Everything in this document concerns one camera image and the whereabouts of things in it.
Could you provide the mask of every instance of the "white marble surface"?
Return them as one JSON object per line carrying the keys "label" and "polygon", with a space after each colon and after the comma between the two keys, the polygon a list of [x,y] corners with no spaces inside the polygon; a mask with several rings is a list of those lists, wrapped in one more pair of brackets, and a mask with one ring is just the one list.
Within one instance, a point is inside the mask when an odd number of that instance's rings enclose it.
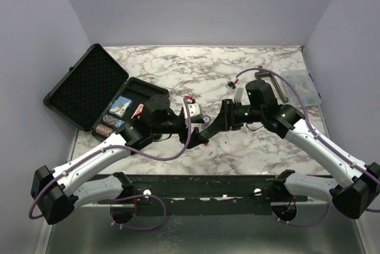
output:
{"label": "white marble surface", "polygon": [[[180,111],[182,96],[192,95],[205,115],[215,118],[222,99],[231,97],[224,87],[241,70],[262,65],[275,72],[305,69],[299,47],[107,47],[107,51],[129,72],[130,76],[167,88],[171,108]],[[245,85],[254,79],[254,72],[240,77]],[[309,109],[312,123],[324,132],[317,108]],[[90,134],[80,131],[73,158],[99,144]],[[169,157],[181,148],[176,135],[163,142],[154,142],[146,153]],[[279,174],[293,169],[304,174],[326,171],[306,153],[264,128],[256,132],[243,127],[223,132],[187,150],[182,157],[159,162],[133,155],[102,171],[103,174]]]}

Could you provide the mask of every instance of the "black wire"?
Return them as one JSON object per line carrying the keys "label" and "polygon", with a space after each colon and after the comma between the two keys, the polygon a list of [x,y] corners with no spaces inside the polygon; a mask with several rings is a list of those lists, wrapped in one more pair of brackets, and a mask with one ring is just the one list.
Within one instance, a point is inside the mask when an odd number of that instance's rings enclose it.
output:
{"label": "black wire", "polygon": [[168,136],[167,138],[159,139],[159,140],[153,140],[153,141],[154,141],[154,142],[165,141],[165,140],[168,140],[170,137],[172,137],[172,134],[169,134],[169,136]]}
{"label": "black wire", "polygon": [[262,126],[260,126],[259,128],[251,129],[251,128],[249,128],[249,126],[248,126],[247,123],[245,124],[245,126],[246,126],[250,131],[258,131],[259,129],[261,129],[261,128],[263,127],[263,125],[262,125]]}

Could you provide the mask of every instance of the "case lid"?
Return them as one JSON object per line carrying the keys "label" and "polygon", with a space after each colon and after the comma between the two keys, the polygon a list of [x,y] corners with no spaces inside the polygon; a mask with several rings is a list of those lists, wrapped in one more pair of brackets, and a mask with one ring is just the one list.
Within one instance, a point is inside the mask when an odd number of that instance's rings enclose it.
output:
{"label": "case lid", "polygon": [[69,69],[69,73],[45,97],[44,103],[88,132],[128,77],[102,46],[95,44]]}

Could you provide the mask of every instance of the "gray wall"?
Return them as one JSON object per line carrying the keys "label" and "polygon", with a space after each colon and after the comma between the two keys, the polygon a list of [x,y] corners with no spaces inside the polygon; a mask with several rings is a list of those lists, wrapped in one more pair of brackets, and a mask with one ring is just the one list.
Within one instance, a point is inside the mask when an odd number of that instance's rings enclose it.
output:
{"label": "gray wall", "polygon": [[330,0],[70,0],[104,45],[304,45]]}
{"label": "gray wall", "polygon": [[33,253],[34,171],[61,164],[74,128],[43,97],[90,45],[68,0],[0,0],[1,253]]}
{"label": "gray wall", "polygon": [[[380,163],[379,38],[379,0],[332,0],[305,49],[332,139],[368,163]],[[380,215],[367,218],[380,252]]]}

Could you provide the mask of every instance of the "metal tool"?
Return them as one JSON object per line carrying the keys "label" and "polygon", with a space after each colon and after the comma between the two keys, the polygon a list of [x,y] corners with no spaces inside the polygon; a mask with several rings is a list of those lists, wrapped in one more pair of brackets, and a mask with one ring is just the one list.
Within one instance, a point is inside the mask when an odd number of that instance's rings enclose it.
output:
{"label": "metal tool", "polygon": [[273,86],[274,86],[275,90],[278,92],[278,95],[280,96],[281,101],[283,101],[283,103],[287,103],[289,101],[289,99],[287,97],[285,97],[283,90],[281,89],[280,85],[278,84],[278,82],[277,82],[277,80],[273,74],[271,74],[269,72],[264,72],[264,71],[263,72],[256,72],[255,77],[256,77],[256,79],[261,79],[261,78],[265,78],[265,77],[271,78]]}

